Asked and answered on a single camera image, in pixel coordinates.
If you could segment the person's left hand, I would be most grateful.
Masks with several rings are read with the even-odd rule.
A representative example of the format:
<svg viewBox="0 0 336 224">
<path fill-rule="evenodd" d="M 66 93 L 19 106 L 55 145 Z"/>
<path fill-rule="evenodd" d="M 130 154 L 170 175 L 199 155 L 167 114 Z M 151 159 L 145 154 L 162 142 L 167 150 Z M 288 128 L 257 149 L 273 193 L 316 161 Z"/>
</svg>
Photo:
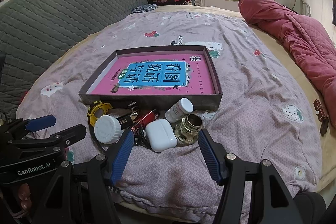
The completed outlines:
<svg viewBox="0 0 336 224">
<path fill-rule="evenodd" d="M 18 198 L 24 211 L 30 209 L 32 202 L 30 199 L 30 188 L 28 184 L 22 184 L 18 189 Z"/>
</svg>

